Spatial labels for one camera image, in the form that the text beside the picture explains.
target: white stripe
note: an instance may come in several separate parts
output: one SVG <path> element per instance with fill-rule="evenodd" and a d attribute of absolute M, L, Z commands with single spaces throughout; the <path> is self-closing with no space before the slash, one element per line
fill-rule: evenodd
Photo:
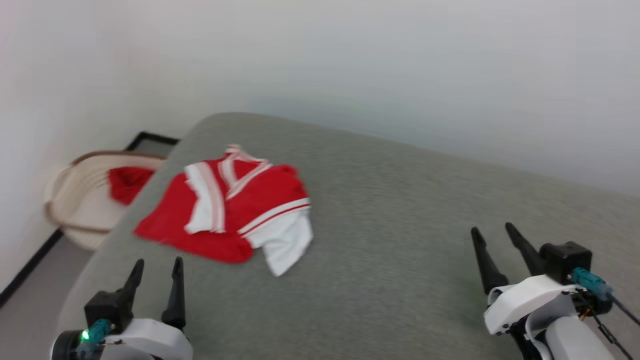
<path fill-rule="evenodd" d="M 246 174 L 240 181 L 233 185 L 233 188 L 229 189 L 227 193 L 227 200 L 236 196 L 242 189 L 253 179 L 258 176 L 261 172 L 268 170 L 271 167 L 270 163 L 262 163 L 258 165 L 255 169 L 251 170 L 249 174 Z"/>
<path fill-rule="evenodd" d="M 212 205 L 212 214 L 213 214 L 213 228 L 211 231 L 216 233 L 224 233 L 225 232 L 225 206 L 223 203 L 223 197 L 220 193 L 220 188 L 218 186 L 218 182 L 216 181 L 215 176 L 213 175 L 213 170 L 207 163 L 198 163 L 198 169 L 200 174 L 205 180 L 205 184 L 207 185 L 207 189 L 209 190 L 209 194 L 211 195 L 211 205 Z"/>
<path fill-rule="evenodd" d="M 191 211 L 191 220 L 184 228 L 189 234 L 210 230 L 213 227 L 212 204 L 205 181 L 195 164 L 186 166 L 184 172 L 187 175 L 187 184 L 198 197 Z"/>
<path fill-rule="evenodd" d="M 271 225 L 272 223 L 274 223 L 274 222 L 276 222 L 276 221 L 279 221 L 280 219 L 282 219 L 282 218 L 283 218 L 284 216 L 286 216 L 286 215 L 289 215 L 289 214 L 292 214 L 292 213 L 296 213 L 296 212 L 298 212 L 299 210 L 308 210 L 308 209 L 310 209 L 310 208 L 311 208 L 311 205 L 308 205 L 308 206 L 300 206 L 299 208 L 294 208 L 294 209 L 292 209 L 292 210 L 290 210 L 290 211 L 285 211 L 285 212 L 283 212 L 283 213 L 279 214 L 278 216 L 273 217 L 273 218 L 270 218 L 269 220 L 267 220 L 267 221 L 263 222 L 262 224 L 260 224 L 260 225 L 258 225 L 258 226 L 256 226 L 256 227 L 254 227 L 253 229 L 251 229 L 251 230 L 247 231 L 247 232 L 246 232 L 245 234 L 243 234 L 242 236 L 243 236 L 243 237 L 246 237 L 246 238 L 248 238 L 249 236 L 253 236 L 255 233 L 257 233 L 257 232 L 258 232 L 258 231 L 260 231 L 261 229 L 264 229 L 265 227 L 267 227 L 267 226 Z"/>
<path fill-rule="evenodd" d="M 254 227 L 260 225 L 261 223 L 263 223 L 266 220 L 269 220 L 269 218 L 282 213 L 284 211 L 287 210 L 291 210 L 293 208 L 297 208 L 298 206 L 302 206 L 302 205 L 309 205 L 311 203 L 311 201 L 309 200 L 308 197 L 305 197 L 304 199 L 299 199 L 299 200 L 294 200 L 291 202 L 288 202 L 286 204 L 282 204 L 280 206 L 276 206 L 275 208 L 265 212 L 264 214 L 260 215 L 259 217 L 253 219 L 249 224 L 246 224 L 245 226 L 242 227 L 242 229 L 238 230 L 238 234 L 243 234 L 246 233 L 247 231 L 253 229 Z"/>
<path fill-rule="evenodd" d="M 238 150 L 238 155 L 240 155 L 240 158 L 246 161 L 256 161 L 256 162 L 263 162 L 266 161 L 265 159 L 258 159 L 258 158 L 254 158 L 253 156 L 247 154 L 246 152 L 242 151 L 242 149 Z"/>
<path fill-rule="evenodd" d="M 232 152 L 238 152 L 238 149 L 240 149 L 240 145 L 232 143 L 229 146 L 227 146 L 227 150 L 225 150 L 225 152 L 227 154 L 230 154 Z"/>
<path fill-rule="evenodd" d="M 237 182 L 236 171 L 234 170 L 234 160 L 236 158 L 237 154 L 231 154 L 218 165 L 218 170 L 222 175 L 222 179 L 227 184 L 228 189 L 231 189 L 231 187 Z"/>

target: gray blanket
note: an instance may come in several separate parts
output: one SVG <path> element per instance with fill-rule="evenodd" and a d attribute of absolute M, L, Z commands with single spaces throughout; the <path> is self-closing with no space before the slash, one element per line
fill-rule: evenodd
<path fill-rule="evenodd" d="M 314 241 L 282 277 L 271 275 L 259 250 L 229 265 L 132 234 L 173 176 L 219 158 L 229 143 L 293 165 L 310 194 Z M 471 227 L 480 228 L 512 282 L 528 273 L 507 221 L 536 248 L 570 240 L 590 248 L 593 271 L 640 312 L 639 214 L 637 198 L 368 136 L 223 113 L 197 125 L 141 192 L 69 294 L 59 330 L 86 327 L 86 301 L 123 285 L 139 258 L 146 264 L 134 314 L 159 319 L 181 255 L 195 359 L 519 359 L 511 338 L 484 328 Z M 635 325 L 618 310 L 604 320 L 640 357 Z"/>

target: wall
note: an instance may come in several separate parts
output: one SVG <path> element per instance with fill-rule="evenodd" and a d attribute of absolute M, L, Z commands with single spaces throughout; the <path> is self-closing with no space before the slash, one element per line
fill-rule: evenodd
<path fill-rule="evenodd" d="M 6 0 L 0 288 L 46 180 L 141 129 L 255 111 L 640 195 L 640 3 Z"/>
<path fill-rule="evenodd" d="M 124 57 L 85 0 L 0 2 L 0 291 L 55 227 L 44 184 L 95 149 L 122 149 L 131 124 Z"/>
<path fill-rule="evenodd" d="M 637 1 L 117 6 L 164 133 L 256 111 L 640 195 Z"/>

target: white basket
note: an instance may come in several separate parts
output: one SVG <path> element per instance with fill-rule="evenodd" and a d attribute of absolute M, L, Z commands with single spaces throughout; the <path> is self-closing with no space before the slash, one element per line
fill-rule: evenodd
<path fill-rule="evenodd" d="M 127 209 L 109 195 L 107 171 L 118 167 L 157 170 L 163 163 L 162 156 L 132 151 L 97 151 L 81 156 L 47 184 L 47 216 L 74 243 L 97 250 Z"/>

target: red fabric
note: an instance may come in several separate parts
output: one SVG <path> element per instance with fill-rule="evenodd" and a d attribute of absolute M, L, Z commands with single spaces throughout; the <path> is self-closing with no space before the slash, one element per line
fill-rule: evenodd
<path fill-rule="evenodd" d="M 107 172 L 111 197 L 129 205 L 153 174 L 153 170 L 141 167 L 112 168 Z"/>
<path fill-rule="evenodd" d="M 251 170 L 255 169 L 255 167 L 257 167 L 258 165 L 260 165 L 260 163 L 257 163 L 255 161 L 246 162 L 241 160 L 235 160 L 234 170 L 236 171 L 236 176 L 238 180 L 242 179 L 242 177 L 244 177 L 246 174 L 251 172 Z"/>
<path fill-rule="evenodd" d="M 226 263 L 241 263 L 253 255 L 248 241 L 235 232 L 202 231 L 189 235 L 184 226 L 191 218 L 196 195 L 185 183 L 186 176 L 174 177 L 157 208 L 142 220 L 134 234 L 180 250 Z"/>
<path fill-rule="evenodd" d="M 306 199 L 307 197 L 308 195 L 302 182 L 296 177 L 295 168 L 289 165 L 270 168 L 249 181 L 242 191 L 225 203 L 227 214 L 227 224 L 225 226 L 228 231 L 238 231 L 269 210 L 295 200 Z M 302 207 L 307 208 L 308 204 L 296 208 L 287 208 L 286 211 L 283 210 L 277 215 Z"/>

